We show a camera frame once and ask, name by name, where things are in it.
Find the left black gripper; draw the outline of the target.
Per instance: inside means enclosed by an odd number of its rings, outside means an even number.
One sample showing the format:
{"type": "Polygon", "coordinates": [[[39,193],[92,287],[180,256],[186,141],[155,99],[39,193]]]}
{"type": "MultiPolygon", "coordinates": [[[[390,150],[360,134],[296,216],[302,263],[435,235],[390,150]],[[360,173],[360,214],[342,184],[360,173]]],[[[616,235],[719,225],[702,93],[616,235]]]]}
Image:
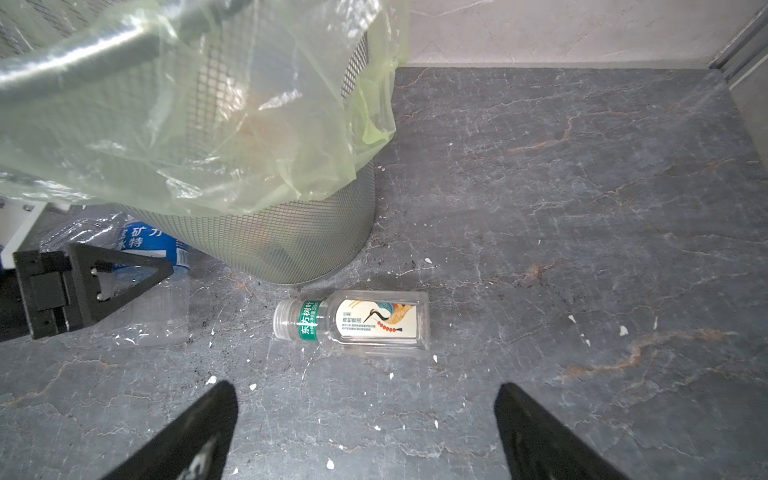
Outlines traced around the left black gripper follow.
{"type": "Polygon", "coordinates": [[[165,258],[72,243],[62,252],[13,254],[1,271],[1,340],[50,337],[93,326],[173,273],[165,258]]]}

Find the small beige label package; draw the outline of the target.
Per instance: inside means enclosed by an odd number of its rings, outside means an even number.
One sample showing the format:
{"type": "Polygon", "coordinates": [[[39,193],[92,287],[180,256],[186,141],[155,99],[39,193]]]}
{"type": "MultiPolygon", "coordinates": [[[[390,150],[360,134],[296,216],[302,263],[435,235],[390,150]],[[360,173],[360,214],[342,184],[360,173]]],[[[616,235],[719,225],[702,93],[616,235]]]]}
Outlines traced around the small beige label package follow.
{"type": "Polygon", "coordinates": [[[323,300],[283,300],[273,333],[342,352],[417,355],[430,349],[429,298],[416,291],[340,290],[323,300]]]}

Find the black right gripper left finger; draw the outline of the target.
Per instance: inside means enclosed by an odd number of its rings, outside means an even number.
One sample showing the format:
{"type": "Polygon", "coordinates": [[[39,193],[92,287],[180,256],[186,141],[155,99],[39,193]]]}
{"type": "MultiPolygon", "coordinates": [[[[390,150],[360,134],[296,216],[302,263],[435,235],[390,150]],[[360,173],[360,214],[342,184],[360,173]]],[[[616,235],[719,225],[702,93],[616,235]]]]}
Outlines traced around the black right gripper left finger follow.
{"type": "Polygon", "coordinates": [[[235,387],[219,382],[105,477],[220,479],[237,418],[235,387]]]}

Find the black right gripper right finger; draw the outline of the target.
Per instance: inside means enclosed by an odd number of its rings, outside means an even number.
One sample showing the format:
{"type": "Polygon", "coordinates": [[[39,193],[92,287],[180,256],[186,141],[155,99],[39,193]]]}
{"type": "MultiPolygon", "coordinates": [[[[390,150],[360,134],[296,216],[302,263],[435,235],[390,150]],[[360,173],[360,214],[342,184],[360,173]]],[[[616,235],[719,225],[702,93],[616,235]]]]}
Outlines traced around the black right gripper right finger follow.
{"type": "Polygon", "coordinates": [[[494,415],[513,479],[626,477],[514,383],[500,387],[494,415]]]}

